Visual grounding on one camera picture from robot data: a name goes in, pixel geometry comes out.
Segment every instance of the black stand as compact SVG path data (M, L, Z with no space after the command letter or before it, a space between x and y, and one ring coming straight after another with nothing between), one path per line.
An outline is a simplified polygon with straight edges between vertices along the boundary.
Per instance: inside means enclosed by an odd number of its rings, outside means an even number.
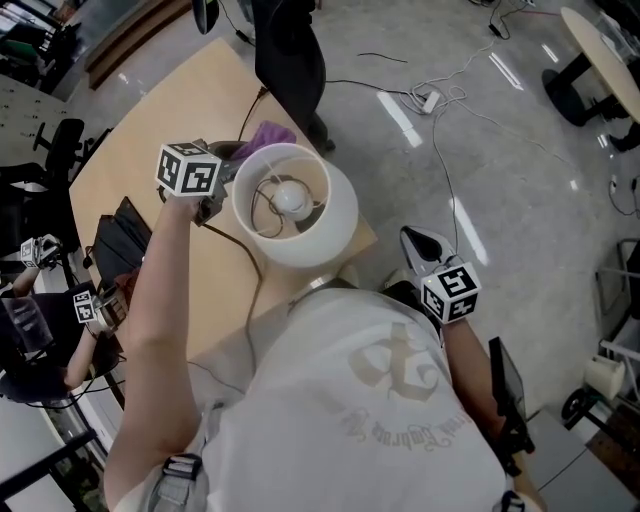
M552 69L542 72L542 83L549 99L567 121L575 126L584 126L592 117L615 105L618 100L611 94L602 101L586 108L572 83L591 67L584 53L573 59L560 73Z
M571 430L582 418L587 418L626 453L639 458L640 452L631 441L589 412L591 407L598 401L598 396L595 393L589 393L584 389L577 389L571 393L562 407L562 419L565 420L564 427L567 430Z

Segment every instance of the black chair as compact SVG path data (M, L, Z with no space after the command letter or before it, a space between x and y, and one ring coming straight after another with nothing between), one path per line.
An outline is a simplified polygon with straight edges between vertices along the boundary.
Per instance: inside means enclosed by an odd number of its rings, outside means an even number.
M253 0L255 71L320 154L335 149L316 114L326 82L322 51L311 29L313 0Z
M23 176L16 179L23 181ZM80 247L68 188L29 192L8 184L8 180L0 182L0 256L13 254L25 240L46 234L62 242L65 255ZM21 272L24 265L0 260L0 270Z
M62 185L69 183L69 171L77 163L84 163L89 154L94 140L89 138L84 143L80 142L84 131L84 122L80 119L63 119L60 121L56 133L51 142L42 136L45 123L40 124L36 139L33 141L33 150L42 146L49 154L45 161L45 169L51 173L55 183Z

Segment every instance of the black shoe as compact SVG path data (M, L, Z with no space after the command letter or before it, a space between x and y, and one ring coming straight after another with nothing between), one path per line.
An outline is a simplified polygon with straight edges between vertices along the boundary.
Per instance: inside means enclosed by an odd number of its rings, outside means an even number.
M609 142L611 142L611 145L616 148L616 151L618 151L618 153L624 153L625 151L628 151L628 148L624 143L624 139L619 139L618 137L609 135Z

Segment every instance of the electrical cable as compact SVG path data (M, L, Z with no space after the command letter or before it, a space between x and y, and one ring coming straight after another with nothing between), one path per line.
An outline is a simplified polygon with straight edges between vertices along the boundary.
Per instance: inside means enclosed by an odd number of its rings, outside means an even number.
M213 380L215 380L218 384L222 384L223 386L229 388L229 389L233 389L234 391L237 391L238 393L240 393L242 396L245 396L246 393L244 391L242 391L240 388L234 386L233 384L227 384L226 382L222 381L221 379L219 379L218 377L216 377L213 372L211 370L209 370L209 368L202 366L198 363L194 363L193 361L189 361L189 364L192 364L193 366L197 366L198 368L202 368L204 371L206 371L209 375L211 375L211 378Z
M36 405L33 403L25 403L25 405L27 405L28 407L33 407L34 409L49 409L52 411L63 411L64 409L68 409L69 407L76 405L78 403L78 400L80 400L84 395L89 393L89 388L95 382L95 380L96 380L96 374L93 375L93 377L91 378L91 381L89 382L89 384L87 384L87 387L84 388L84 391L82 391L82 393L79 393L77 395L71 395L71 402L66 405L62 405L62 406Z
M247 112L247 115L244 118L244 121L242 122L242 127L240 128L240 134L238 135L238 142L240 142L240 139L242 139L242 134L244 133L244 129L247 127L247 123L249 122L249 119L251 118L251 114L253 112L253 109L256 107L258 102L264 97L264 95L267 94L268 92L269 92L269 89L267 89L266 87L264 87L264 86L260 87L260 90L258 91L258 94L256 95L256 99L253 100L253 103L251 104L251 107L249 107L249 112Z
M278 232L274 235L265 235L264 233L260 233L260 235L265 238L276 238L278 235L280 235L280 233L282 233L282 230L284 229L284 219L283 219L284 216L280 212L278 212L275 204L273 203L273 196L267 197L267 195L261 190L260 187L264 186L267 183L271 183L270 178L264 179L260 183L258 183L258 186L253 192L253 197L251 198L251 212L250 212L251 227L255 232L258 232L258 229L256 228L256 223L255 223L255 213L256 213L256 206L258 204L258 198L263 197L269 204L269 210L271 211L271 213L276 215L280 220L280 228L278 229Z
M387 57L386 55L382 55L381 53L376 53L376 52L365 52L365 53L359 53L357 55L357 57L363 57L365 55L375 55L376 57L382 57L383 59L387 59L387 60L395 60L396 62L404 62L405 64L409 64L408 60L403 60L403 59L394 59L393 57Z
M469 60L467 60L466 64L462 67L462 69L459 69L457 71L454 71L453 73L451 73L450 75L446 76L446 77L441 77L441 78L434 78L431 80L426 80L424 82L420 82L419 84L415 85L414 87L412 87L410 90L408 91L392 91L392 90L388 90L388 89L382 89L381 87L377 87L375 85L371 85L371 84L367 84L364 82L358 82L355 80L327 80L327 83L339 83L339 82L346 82L346 83L353 83L353 84L359 84L359 85L363 85L366 87L370 87L373 89L377 89L380 91L386 91L386 92L390 92L390 93L397 93L398 97L400 99L400 101L402 102L402 104L407 107L409 110L411 110L412 112L418 114L418 115L428 115L426 112L423 111L423 107L424 104L426 102L426 97L422 94L420 94L418 92L418 90L424 86L429 86L432 87L433 89L439 91L443 98L445 98L445 101L443 103L440 103L439 105L436 105L434 107L435 109L441 108L442 110L440 112L438 112L438 114L435 117L434 120L434 125L433 125L433 145L434 145L434 149L436 150L436 153L438 154L438 158L440 160L440 163L443 167L443 170L445 172L445 176L447 178L447 184L449 186L449 192L451 194L451 199L452 199L452 210L453 210L453 223L454 223L454 232L455 232L455 253L456 256L459 256L458 253L458 226L457 226L457 220L456 220L456 198L455 198L455 194L453 191L453 186L451 183L451 177L449 175L449 170L446 166L446 163L444 161L444 158L442 157L442 153L440 152L440 148L437 145L437 141L436 141L436 127L437 127L437 123L439 121L439 119L442 117L442 115L444 114L445 110L447 109L447 107L451 104L451 103L457 103L460 106L462 106L467 112L469 112L470 114L472 114L473 116L476 116L478 118L484 119L486 121L489 121L491 123L493 123L494 125L498 126L501 130L509 133L510 135L517 137L523 141L529 142L537 147L539 147L540 149L542 149L545 153L547 153L550 156L553 156L554 158L557 158L558 160L560 160L561 162L563 162L564 164L568 165L569 167L571 167L572 169L576 169L576 167L569 162L567 159L561 157L560 155L558 155L557 153L554 153L553 151L548 150L543 144L541 144L540 142L530 139L528 137L525 137L523 135L520 135L518 132L516 132L515 130L512 130L504 125L502 125L501 123L499 123L498 121L484 116L482 114L478 114L477 112L474 112L471 108L469 108L467 105L465 105L463 103L463 100L468 98L467 92L460 86L457 85L453 85L451 87L449 87L448 90L448 94L444 94L442 92L442 90L440 90L437 86L433 85L436 82L442 82L442 81L446 81L446 80L450 80L451 78L453 78L456 75L459 75L461 73L463 73L464 71L466 71L466 69L469 67L469 65L471 64L471 62L483 51L489 50L490 48L493 47L493 45L496 42L496 37L493 37L491 40L491 43L487 46L484 46L483 48L480 48L479 50L477 50L470 58ZM454 90L459 90L462 94L460 96L455 96L453 94ZM408 96L409 99L411 100L411 102L413 103L413 105L408 104L407 102L404 101L403 96Z
M229 20L229 25L231 25L231 28L236 31L236 36L238 36L238 39L240 39L241 41L243 41L243 42L245 42L247 44L250 44L251 46L253 46L255 48L256 45L253 44L251 39L249 39L249 36L247 34L245 34L242 30L238 30L236 28L236 26L233 24L233 21L231 21L231 18L229 18L229 14L227 14L227 8L222 3L222 0L218 0L218 3L222 6L222 10L224 11L224 15L227 17L227 20Z
M163 203L166 202L166 199L164 197L164 189L162 187L158 188L158 195L160 196L160 200ZM251 327L251 319L253 318L253 311L256 308L256 303L258 302L258 295L260 294L260 290L262 289L262 283L263 283L263 280L264 280L264 278L262 277L262 272L260 271L260 267L258 266L258 262L256 261L256 258L254 257L254 255L251 252L251 250L245 244L243 244L240 240L238 240L237 238L234 238L231 235L225 233L221 229L214 228L213 226L209 226L208 224L203 224L201 227L206 228L209 231L213 231L217 235L220 235L222 238L226 238L230 242L233 242L234 244L239 246L247 254L249 259L251 260L251 264L253 265L253 268L254 268L254 270L256 272L256 276L258 278L258 282L256 284L255 291L253 292L253 298L251 299L251 305L249 306L249 311L247 313L247 319L245 320L245 323L244 323L244 334L245 334L245 336L247 338L247 344L249 345L249 355L251 357L251 374L255 375L256 371L258 370L258 361L257 361L257 357L256 357L256 349L255 349L255 346L253 344L253 338L251 337L251 329L250 329L250 327Z
M62 267L64 268L64 265L62 263L60 263L59 261L56 261L56 267ZM73 281L78 285L80 284L80 280L78 279L78 276L76 276L73 272L71 272L71 277L73 278Z
M442 164L442 168L444 169L444 174L447 177L447 184L449 185L449 192L451 194L451 210L453 211L453 231L455 233L455 247L453 252L458 254L458 222L456 219L456 196L453 193L453 185L451 184L451 177L449 176L449 170L447 169L447 164L444 162L444 158L442 157L442 153L440 153L440 148L438 148L438 143L436 142L436 126L438 125L438 120L442 117L442 115L447 111L447 107L449 103L444 105L444 108L438 112L435 120L433 121L433 130L432 140L433 140L433 148L436 150L438 154L438 158L440 159L440 163Z
M111 384L111 386L105 386L103 388L98 388L98 389L92 389L91 391L85 391L85 395L88 395L89 393L99 393L100 391L107 391L108 389L113 389L117 386L119 386L120 384L124 384L126 382L126 380L119 380L118 382L114 382L113 384Z
M368 84L366 82L358 82L357 80L346 80L346 79L341 79L341 80L326 80L325 81L328 84L355 84L355 85L362 85L364 87L369 87L371 89L375 89L376 91L382 91L382 92L388 92L391 94L405 94L406 91L398 91L396 89L385 89L384 87L378 87L377 85L373 85L373 84Z
M615 181L609 180L609 201L611 201L611 205L616 209L616 211L620 215L624 215L625 217L630 217L631 215L635 215L636 218L640 219L640 209L638 208L638 198L636 197L636 186L638 183L638 178L640 178L640 174L631 180L630 188L631 188L631 195L633 197L633 210L630 212L625 212L613 200L613 191L617 188L617 184Z
M468 0L468 2L469 2L470 4L478 5L478 6L480 6L480 7L491 7L491 5L490 5L490 4L487 4L487 3L485 3L485 2L482 2L481 0Z
M522 7L518 7L516 9L512 10L512 11L509 11L506 14L499 15L500 24L497 27L493 24L493 17L495 16L496 11L500 7L500 4L502 3L502 0L498 0L498 3L494 7L493 11L491 11L491 16L489 17L489 29L491 30L491 32L493 32L496 35L496 37L499 37L503 41L508 41L509 39L511 39L511 32L509 32L509 27L507 26L507 23L506 23L506 21L504 21L504 19L507 16L511 16L512 14L514 14L516 12L520 12L520 11L526 9L529 6L529 4L525 2L525 0L521 0L521 1L524 3L524 5ZM502 34L502 31L501 31L503 26L504 26L504 29L507 31L506 37Z

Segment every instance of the lamp shade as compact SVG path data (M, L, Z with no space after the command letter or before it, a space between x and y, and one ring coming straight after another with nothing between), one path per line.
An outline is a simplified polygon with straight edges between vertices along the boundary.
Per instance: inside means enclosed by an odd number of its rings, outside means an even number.
M271 201L277 186L287 181L301 184L313 201L316 214L304 230L280 215ZM358 224L358 199L347 177L296 144L273 144L248 157L235 177L231 199L240 225L260 250L289 267L331 261L349 244Z

